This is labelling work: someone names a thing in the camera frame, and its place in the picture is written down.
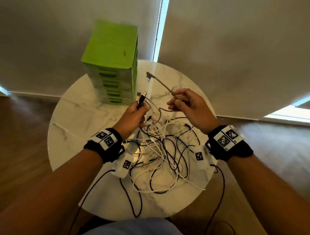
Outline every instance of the round table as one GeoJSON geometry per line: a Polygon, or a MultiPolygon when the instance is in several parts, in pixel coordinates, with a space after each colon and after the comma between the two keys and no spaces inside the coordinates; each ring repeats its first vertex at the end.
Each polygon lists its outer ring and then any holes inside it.
{"type": "MultiPolygon", "coordinates": [[[[166,102],[172,98],[172,95],[158,81],[154,79],[148,81],[147,71],[154,74],[171,90],[192,89],[205,99],[215,115],[207,97],[188,77],[166,65],[138,60],[136,92],[146,91],[148,97],[157,107],[167,109],[166,102]]],[[[126,108],[127,106],[100,103],[87,74],[79,78],[59,100],[50,121],[47,147],[52,170],[54,171],[81,151],[89,137],[97,132],[98,128],[101,126],[103,128],[112,127],[126,108]]],[[[173,117],[184,116],[181,112],[163,112],[163,114],[173,115],[173,117]]],[[[198,129],[194,130],[200,142],[205,143],[208,137],[198,129]]],[[[189,180],[199,187],[205,188],[214,172],[213,167],[210,170],[201,171],[197,169],[193,159],[190,160],[190,163],[192,164],[190,164],[189,180]]],[[[112,167],[113,163],[104,164],[94,182],[112,167]]],[[[129,177],[122,179],[122,183],[128,191],[137,214],[140,210],[139,194],[133,190],[129,177]]],[[[140,217],[169,217],[188,206],[201,192],[201,189],[184,181],[178,187],[174,187],[164,194],[142,193],[143,209],[140,217]]],[[[119,183],[119,178],[110,173],[105,175],[89,193],[83,204],[83,209],[113,221],[134,218],[128,198],[119,183]]]]}

